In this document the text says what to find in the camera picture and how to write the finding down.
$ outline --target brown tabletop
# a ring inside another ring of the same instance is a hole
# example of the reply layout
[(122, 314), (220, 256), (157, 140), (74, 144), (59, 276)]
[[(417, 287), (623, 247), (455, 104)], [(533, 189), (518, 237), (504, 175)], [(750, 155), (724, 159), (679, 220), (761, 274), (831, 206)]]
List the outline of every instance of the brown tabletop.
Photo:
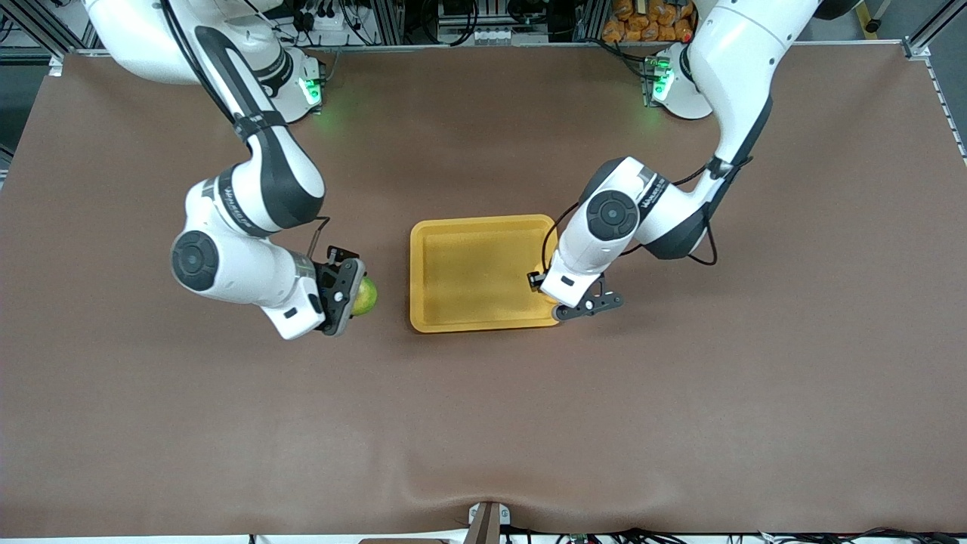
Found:
[(685, 176), (717, 125), (597, 49), (345, 54), (293, 131), (380, 301), (285, 342), (168, 268), (187, 189), (247, 156), (215, 106), (68, 58), (0, 196), (0, 534), (445, 529), (480, 499), (554, 531), (967, 529), (967, 169), (926, 67), (797, 46), (773, 93), (718, 266), (639, 252), (619, 311), (425, 336), (416, 222), (556, 216), (624, 155)]

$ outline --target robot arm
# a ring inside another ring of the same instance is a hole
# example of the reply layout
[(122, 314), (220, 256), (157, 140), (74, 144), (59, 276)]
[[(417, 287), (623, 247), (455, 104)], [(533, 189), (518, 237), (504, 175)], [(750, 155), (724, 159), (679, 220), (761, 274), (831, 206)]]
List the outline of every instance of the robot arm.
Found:
[(260, 307), (286, 340), (316, 328), (340, 334), (363, 262), (331, 248), (329, 261), (317, 264), (268, 240), (316, 219), (322, 176), (226, 33), (189, 0), (161, 0), (160, 8), (172, 40), (251, 151), (189, 190), (185, 227), (171, 250), (175, 278), (202, 296)]
[(769, 117), (776, 66), (815, 9), (801, 0), (715, 4), (676, 59), (684, 78), (675, 84), (700, 92), (718, 120), (718, 148), (702, 177), (686, 193), (631, 157), (605, 163), (561, 235), (543, 292), (570, 308), (586, 304), (589, 287), (632, 239), (662, 259), (694, 251)]

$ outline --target yellow plastic tray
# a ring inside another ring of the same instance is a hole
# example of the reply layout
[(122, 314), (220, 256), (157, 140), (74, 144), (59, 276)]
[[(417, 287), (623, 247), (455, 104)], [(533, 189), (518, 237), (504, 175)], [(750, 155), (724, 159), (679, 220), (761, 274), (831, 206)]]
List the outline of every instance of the yellow plastic tray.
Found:
[[(533, 292), (545, 215), (445, 219), (410, 232), (410, 322), (420, 332), (546, 327), (555, 303)], [(548, 256), (557, 232), (547, 241)]]

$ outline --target green fruit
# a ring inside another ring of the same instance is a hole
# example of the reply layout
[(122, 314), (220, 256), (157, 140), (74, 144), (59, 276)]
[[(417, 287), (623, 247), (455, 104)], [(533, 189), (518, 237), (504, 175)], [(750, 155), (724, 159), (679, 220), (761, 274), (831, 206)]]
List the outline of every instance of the green fruit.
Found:
[(360, 289), (356, 293), (356, 301), (353, 302), (353, 316), (367, 314), (372, 307), (376, 306), (376, 284), (369, 276), (364, 276), (360, 282)]

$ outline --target gray floor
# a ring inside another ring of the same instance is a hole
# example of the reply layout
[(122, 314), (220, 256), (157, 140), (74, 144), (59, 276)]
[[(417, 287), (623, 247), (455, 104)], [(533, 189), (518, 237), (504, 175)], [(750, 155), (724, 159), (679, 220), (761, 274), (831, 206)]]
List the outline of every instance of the gray floor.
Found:
[[(875, 14), (883, 0), (867, 0)], [(881, 39), (900, 39), (911, 34), (942, 0), (894, 0), (882, 18)], [(802, 41), (862, 40), (856, 14), (837, 20), (814, 19), (803, 31)], [(967, 130), (967, 15), (961, 15), (930, 45), (930, 62), (937, 74), (953, 121)], [(30, 107), (47, 72), (47, 66), (0, 66), (0, 144), (16, 149)], [(0, 157), (0, 170), (8, 167)]]

